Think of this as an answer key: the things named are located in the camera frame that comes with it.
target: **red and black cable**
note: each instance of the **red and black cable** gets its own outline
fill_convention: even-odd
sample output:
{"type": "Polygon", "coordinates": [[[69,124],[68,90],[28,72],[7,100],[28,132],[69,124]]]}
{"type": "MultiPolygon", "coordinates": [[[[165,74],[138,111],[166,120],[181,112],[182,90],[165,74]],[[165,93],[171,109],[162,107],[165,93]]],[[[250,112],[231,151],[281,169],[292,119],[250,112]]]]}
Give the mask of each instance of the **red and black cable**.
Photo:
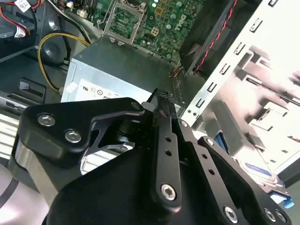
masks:
{"type": "Polygon", "coordinates": [[[200,67],[203,65],[203,63],[204,63],[206,57],[208,56],[208,53],[209,53],[210,49],[214,46],[215,42],[218,41],[218,39],[220,38],[222,31],[225,29],[226,24],[228,23],[228,20],[230,19],[230,17],[231,17],[232,14],[233,14],[233,10],[234,10],[234,8],[235,8],[235,6],[236,6],[237,1],[238,1],[238,0],[235,0],[235,1],[234,1],[234,4],[232,5],[232,7],[231,7],[230,10],[229,10],[228,17],[226,18],[226,20],[225,20],[225,22],[224,22],[224,24],[223,24],[222,29],[219,31],[219,33],[218,33],[217,37],[215,38],[215,40],[210,44],[209,48],[206,50],[205,55],[204,55],[204,57],[202,58],[201,63],[197,66],[197,68],[196,68],[195,71],[194,71],[194,75],[195,75],[196,72],[200,69],[200,67]]]}
{"type": "MultiPolygon", "coordinates": [[[[15,5],[15,4],[12,3],[12,2],[5,2],[5,4],[7,4],[7,5],[15,5]]],[[[7,18],[7,17],[3,14],[3,12],[2,12],[2,7],[1,7],[1,6],[0,6],[0,15],[1,15],[7,22],[10,22],[10,23],[14,24],[15,26],[19,26],[19,27],[21,27],[22,29],[24,29],[24,30],[25,30],[26,36],[29,36],[29,35],[30,35],[29,30],[27,29],[27,27],[25,27],[24,25],[22,25],[22,24],[20,24],[20,23],[18,23],[18,22],[16,22],[16,21],[13,21],[13,20],[7,18]]]]}

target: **white label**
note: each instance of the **white label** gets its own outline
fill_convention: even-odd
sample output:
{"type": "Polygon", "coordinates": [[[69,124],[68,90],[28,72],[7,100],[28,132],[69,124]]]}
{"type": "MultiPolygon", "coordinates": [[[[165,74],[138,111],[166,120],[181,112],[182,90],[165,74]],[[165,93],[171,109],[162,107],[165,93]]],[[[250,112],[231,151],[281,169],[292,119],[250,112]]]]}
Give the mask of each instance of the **white label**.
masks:
{"type": "Polygon", "coordinates": [[[75,101],[109,99],[109,98],[122,98],[122,96],[116,94],[111,90],[107,90],[103,87],[90,83],[84,79],[81,79],[78,86],[75,101]]]}
{"type": "Polygon", "coordinates": [[[23,13],[25,13],[31,7],[27,0],[17,0],[15,1],[15,5],[18,6],[23,13]]]}
{"type": "Polygon", "coordinates": [[[23,38],[25,37],[26,32],[23,28],[17,26],[17,32],[15,33],[15,38],[23,38]]]}
{"type": "Polygon", "coordinates": [[[72,93],[77,88],[77,86],[78,85],[75,82],[72,82],[65,88],[65,91],[68,93],[72,93]]]}

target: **black plastic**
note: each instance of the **black plastic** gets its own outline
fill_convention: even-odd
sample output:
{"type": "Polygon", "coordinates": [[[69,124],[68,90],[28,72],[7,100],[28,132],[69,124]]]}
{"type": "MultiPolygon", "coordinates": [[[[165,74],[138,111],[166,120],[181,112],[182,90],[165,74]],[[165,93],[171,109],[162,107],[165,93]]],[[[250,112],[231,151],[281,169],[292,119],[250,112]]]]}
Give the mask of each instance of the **black plastic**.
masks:
{"type": "Polygon", "coordinates": [[[94,122],[106,119],[113,122],[143,115],[143,107],[139,105],[140,109],[135,109],[131,105],[133,102],[139,105],[130,98],[116,98],[28,107],[21,115],[19,138],[27,148],[61,166],[76,165],[89,146],[94,122]],[[38,116],[42,114],[53,116],[55,125],[40,125],[38,116]],[[65,139],[65,132],[71,129],[80,133],[80,142],[70,143],[65,139]]]}

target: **cable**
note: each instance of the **cable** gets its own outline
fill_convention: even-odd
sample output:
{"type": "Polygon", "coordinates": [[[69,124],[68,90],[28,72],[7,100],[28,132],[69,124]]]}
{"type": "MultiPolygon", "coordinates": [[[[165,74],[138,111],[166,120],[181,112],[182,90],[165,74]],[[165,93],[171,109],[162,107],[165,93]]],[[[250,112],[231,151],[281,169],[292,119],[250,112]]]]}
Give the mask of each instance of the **cable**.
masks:
{"type": "Polygon", "coordinates": [[[235,1],[234,1],[234,4],[233,4],[233,6],[230,8],[230,10],[229,10],[228,17],[227,17],[227,19],[225,20],[222,29],[219,31],[219,33],[218,33],[217,37],[215,38],[215,40],[210,44],[209,48],[206,50],[205,55],[204,55],[204,57],[202,58],[201,63],[197,66],[197,68],[196,68],[195,71],[194,71],[194,75],[195,75],[196,72],[200,69],[200,67],[204,64],[204,60],[205,60],[206,57],[208,56],[208,52],[209,52],[210,49],[214,46],[215,42],[218,41],[218,39],[220,38],[222,31],[225,29],[226,24],[228,23],[228,20],[229,20],[230,17],[232,16],[233,9],[235,8],[237,1],[238,1],[238,0],[235,0],[235,1]]]}
{"type": "MultiPolygon", "coordinates": [[[[13,2],[5,2],[6,5],[16,6],[13,2]]],[[[38,32],[38,24],[37,18],[32,8],[29,8],[29,12],[31,13],[33,24],[34,24],[34,33],[31,35],[32,38],[35,38],[38,32]]]]}
{"type": "Polygon", "coordinates": [[[47,83],[50,85],[50,87],[51,87],[54,91],[59,92],[60,89],[59,89],[58,87],[56,87],[56,86],[51,82],[51,80],[50,80],[48,74],[47,74],[46,71],[45,71],[45,68],[44,68],[44,66],[43,66],[42,59],[41,59],[41,50],[42,50],[42,46],[43,46],[44,42],[45,42],[46,40],[48,40],[49,38],[51,38],[51,37],[53,37],[53,36],[57,36],[57,35],[61,35],[61,36],[68,37],[68,38],[72,38],[72,39],[74,39],[74,40],[77,40],[77,41],[81,42],[81,43],[82,43],[83,45],[85,45],[85,46],[89,46],[90,44],[89,44],[88,42],[86,42],[85,40],[83,40],[83,39],[81,39],[81,38],[79,38],[79,37],[76,37],[76,36],[74,36],[74,35],[71,35],[71,34],[69,34],[69,33],[66,33],[66,32],[64,32],[64,31],[62,31],[62,30],[55,30],[55,31],[52,31],[52,32],[50,32],[49,34],[47,34],[46,36],[44,36],[44,37],[42,38],[41,42],[40,42],[39,45],[38,45],[38,51],[37,51],[37,59],[38,59],[38,63],[39,63],[39,66],[40,66],[40,68],[41,68],[41,71],[42,71],[42,73],[43,73],[43,75],[44,75],[44,77],[45,77],[47,83]]]}
{"type": "Polygon", "coordinates": [[[22,27],[24,30],[25,30],[25,35],[29,35],[29,30],[27,29],[27,27],[25,27],[24,25],[16,22],[16,21],[13,21],[11,19],[8,19],[2,12],[2,7],[0,6],[0,15],[7,21],[7,22],[10,22],[12,24],[14,24],[15,26],[19,26],[19,27],[22,27]]]}
{"type": "Polygon", "coordinates": [[[63,16],[70,24],[74,25],[80,31],[80,33],[83,35],[86,42],[88,42],[89,44],[91,43],[91,40],[90,40],[90,37],[89,37],[87,31],[81,24],[79,24],[77,21],[73,20],[70,16],[61,12],[59,10],[59,8],[57,8],[56,5],[54,5],[53,2],[51,2],[51,0],[47,0],[47,2],[50,4],[50,6],[52,7],[52,9],[55,12],[57,12],[59,15],[63,16]]]}
{"type": "Polygon", "coordinates": [[[60,0],[60,4],[65,8],[66,5],[62,2],[62,0],[60,0]]]}
{"type": "Polygon", "coordinates": [[[37,3],[36,3],[36,5],[34,5],[34,6],[31,6],[31,8],[33,8],[33,9],[36,9],[36,8],[40,7],[40,6],[41,6],[41,4],[42,4],[42,0],[37,0],[37,3]]]}
{"type": "MultiPolygon", "coordinates": [[[[58,16],[58,21],[59,21],[59,24],[60,24],[60,29],[61,30],[64,30],[63,26],[62,26],[62,19],[60,16],[58,16]]],[[[64,39],[64,42],[65,42],[65,46],[66,46],[66,51],[67,51],[67,56],[65,57],[65,60],[67,61],[70,61],[70,57],[71,57],[71,47],[70,47],[70,44],[67,40],[67,38],[65,36],[62,36],[62,38],[64,39]]]]}

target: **slot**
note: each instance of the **slot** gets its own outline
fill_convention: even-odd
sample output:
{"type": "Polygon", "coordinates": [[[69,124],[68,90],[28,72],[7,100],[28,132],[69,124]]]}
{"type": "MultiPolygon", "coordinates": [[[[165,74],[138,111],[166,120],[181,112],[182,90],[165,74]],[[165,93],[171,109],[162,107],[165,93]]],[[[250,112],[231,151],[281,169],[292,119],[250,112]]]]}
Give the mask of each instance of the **slot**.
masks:
{"type": "Polygon", "coordinates": [[[244,49],[246,45],[243,44],[242,42],[240,42],[240,44],[238,45],[238,47],[234,50],[234,54],[239,55],[240,52],[244,49]]]}
{"type": "Polygon", "coordinates": [[[8,106],[8,107],[11,107],[11,108],[15,108],[15,105],[13,104],[13,103],[10,103],[10,102],[6,102],[6,105],[8,106]]]}
{"type": "Polygon", "coordinates": [[[250,31],[252,33],[255,33],[257,31],[257,29],[260,27],[260,25],[262,24],[262,22],[263,21],[260,18],[257,18],[257,20],[254,22],[254,24],[250,28],[250,31]]]}
{"type": "Polygon", "coordinates": [[[225,73],[227,72],[227,70],[229,69],[230,65],[228,65],[227,63],[223,66],[223,68],[220,71],[220,74],[225,75],[225,73]]]}
{"type": "Polygon", "coordinates": [[[265,67],[271,69],[271,64],[270,64],[270,63],[268,63],[268,62],[266,62],[266,61],[264,61],[264,60],[260,60],[259,63],[262,64],[262,65],[264,65],[265,67]]]}
{"type": "Polygon", "coordinates": [[[271,0],[268,5],[271,7],[274,7],[276,5],[276,3],[278,2],[278,0],[271,0]]]}
{"type": "Polygon", "coordinates": [[[202,98],[198,101],[198,103],[196,104],[196,107],[197,108],[200,108],[202,105],[203,105],[203,103],[205,102],[205,100],[203,100],[202,98]]]}
{"type": "Polygon", "coordinates": [[[216,83],[211,83],[210,86],[208,87],[207,91],[212,93],[212,91],[215,89],[215,87],[217,86],[216,83]]]}

